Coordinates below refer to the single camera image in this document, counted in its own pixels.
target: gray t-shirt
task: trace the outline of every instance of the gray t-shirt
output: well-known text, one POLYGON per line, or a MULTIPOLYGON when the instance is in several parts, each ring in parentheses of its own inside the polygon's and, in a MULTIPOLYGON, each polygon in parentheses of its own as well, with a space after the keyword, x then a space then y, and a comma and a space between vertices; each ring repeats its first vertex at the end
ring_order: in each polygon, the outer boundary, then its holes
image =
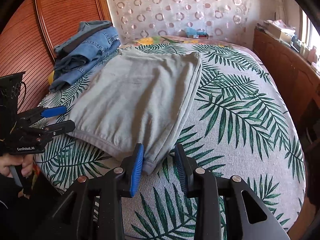
POLYGON ((135 47, 118 55, 94 77, 67 119, 69 135, 117 160, 145 148, 143 170, 150 174, 176 142, 201 79, 201 54, 148 54, 135 47))

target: blue handle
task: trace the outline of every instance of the blue handle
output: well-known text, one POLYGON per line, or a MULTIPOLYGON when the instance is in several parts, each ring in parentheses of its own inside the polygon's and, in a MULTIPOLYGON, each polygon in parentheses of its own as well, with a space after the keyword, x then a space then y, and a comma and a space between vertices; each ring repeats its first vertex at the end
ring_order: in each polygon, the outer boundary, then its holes
POLYGON ((57 106, 57 107, 52 107, 45 109, 42 111, 41 116, 45 118, 65 114, 67 112, 67 108, 65 106, 57 106))

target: bedspread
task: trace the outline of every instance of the bedspread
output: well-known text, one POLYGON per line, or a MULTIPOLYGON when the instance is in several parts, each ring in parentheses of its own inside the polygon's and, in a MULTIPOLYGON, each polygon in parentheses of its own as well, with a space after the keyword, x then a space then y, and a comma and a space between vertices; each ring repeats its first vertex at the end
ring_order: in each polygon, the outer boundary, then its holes
MULTIPOLYGON (((290 114, 266 69, 243 49, 231 46, 169 43, 137 48, 146 53, 202 53, 201 82, 177 143, 216 176, 245 179, 283 228, 289 229, 304 198, 303 153, 290 114)), ((95 73, 108 67, 115 55, 70 88, 49 93, 40 105, 65 105, 70 110, 95 73)), ((63 120, 64 116, 42 119, 35 126, 63 120)), ((54 138, 35 160, 61 191, 80 175, 101 176, 119 165, 107 153, 68 135, 54 138)), ((173 151, 157 174, 143 174, 138 191, 133 199, 123 199, 126 238, 193 239, 196 200, 181 192, 173 151)), ((222 201, 220 210, 226 239, 222 201)))

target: blue denim jeans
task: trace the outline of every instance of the blue denim jeans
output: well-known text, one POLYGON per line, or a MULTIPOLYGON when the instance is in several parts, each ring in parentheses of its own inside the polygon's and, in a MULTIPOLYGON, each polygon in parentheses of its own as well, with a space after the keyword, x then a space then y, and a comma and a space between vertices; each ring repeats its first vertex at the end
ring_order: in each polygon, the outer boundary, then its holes
POLYGON ((75 40, 78 40, 81 37, 89 38, 92 34, 98 32, 99 30, 103 30, 103 29, 109 28, 110 25, 112 26, 112 23, 110 21, 80 22, 79 23, 79 27, 78 27, 78 32, 75 35, 70 37, 70 39, 68 39, 64 43, 54 46, 55 54, 57 56, 59 56, 60 54, 64 54, 63 50, 66 47, 68 47, 75 40))
POLYGON ((103 59, 116 51, 120 46, 116 28, 96 32, 69 55, 57 60, 54 65, 53 83, 50 92, 57 92, 65 86, 73 85, 79 78, 100 63, 103 59))

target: human hand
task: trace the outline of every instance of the human hand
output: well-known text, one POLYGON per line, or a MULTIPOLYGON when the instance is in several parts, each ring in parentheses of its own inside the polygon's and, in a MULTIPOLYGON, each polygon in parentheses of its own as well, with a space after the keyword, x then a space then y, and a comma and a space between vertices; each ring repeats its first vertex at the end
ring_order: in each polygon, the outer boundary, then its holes
POLYGON ((22 165, 21 174, 24 177, 29 176, 32 173, 32 160, 32 155, 20 156, 4 154, 0 157, 0 173, 6 177, 12 178, 9 166, 22 165))
POLYGON ((23 157, 21 174, 23 177, 28 177, 32 173, 33 155, 28 154, 23 157))

